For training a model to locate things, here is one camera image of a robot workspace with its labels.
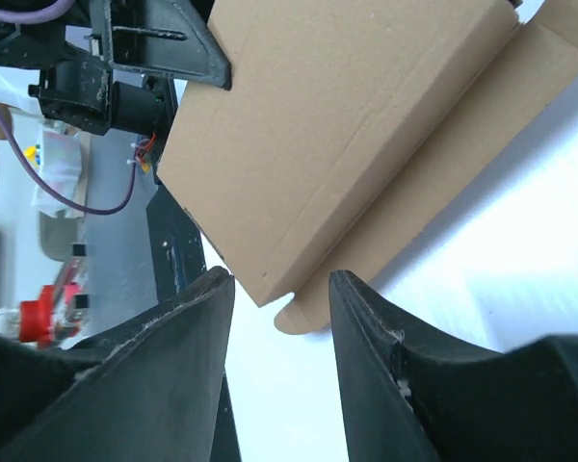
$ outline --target gray floor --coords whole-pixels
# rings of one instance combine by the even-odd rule
[[[110,131],[92,140],[88,205],[112,208],[126,193],[135,135]],[[133,196],[124,210],[87,216],[83,241],[89,248],[90,333],[110,328],[157,303],[145,207],[156,186],[138,169]]]

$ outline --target white plastic bag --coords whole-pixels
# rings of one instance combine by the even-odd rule
[[[39,141],[39,176],[59,195],[73,200],[81,175],[79,136],[62,135],[49,130],[41,132]],[[38,185],[32,198],[33,207],[56,217],[67,206],[54,199]]]

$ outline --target cable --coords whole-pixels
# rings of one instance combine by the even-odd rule
[[[0,10],[0,21],[10,22],[12,24],[42,24],[53,21],[62,16],[75,0],[56,0],[54,3],[35,12],[11,12],[9,10]]]
[[[126,207],[126,204],[128,204],[128,201],[131,199],[131,196],[133,195],[133,189],[135,188],[135,169],[137,168],[137,163],[133,164],[132,166],[131,181],[128,185],[128,192],[126,194],[126,197],[124,197],[124,200],[122,200],[120,204],[117,207],[114,207],[113,209],[94,209],[92,207],[87,207],[85,205],[73,202],[70,199],[67,199],[58,192],[54,191],[47,183],[44,182],[42,178],[40,178],[39,174],[36,173],[34,168],[26,160],[26,157],[23,155],[23,152],[21,152],[21,148],[19,147],[19,144],[17,144],[13,132],[9,130],[9,125],[7,124],[7,121],[2,117],[2,114],[0,114],[0,128],[2,128],[2,131],[4,132],[7,141],[11,145],[11,148],[13,149],[15,156],[17,157],[17,160],[22,164],[26,172],[35,181],[35,183],[37,183],[43,191],[51,195],[58,202],[65,204],[67,207],[75,209],[79,212],[83,212],[85,214],[106,216],[116,214],[117,212],[122,210],[124,207]]]

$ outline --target cardboard box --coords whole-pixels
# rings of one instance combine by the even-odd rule
[[[328,276],[371,280],[578,76],[578,0],[546,0],[275,320],[329,322]]]
[[[217,0],[159,175],[258,305],[296,291],[517,24],[508,0]]]

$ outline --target table surface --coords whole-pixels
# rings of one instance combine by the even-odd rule
[[[373,284],[482,347],[578,333],[578,79]],[[226,371],[243,460],[347,460],[331,333],[277,332],[289,299],[257,308],[237,288]]]

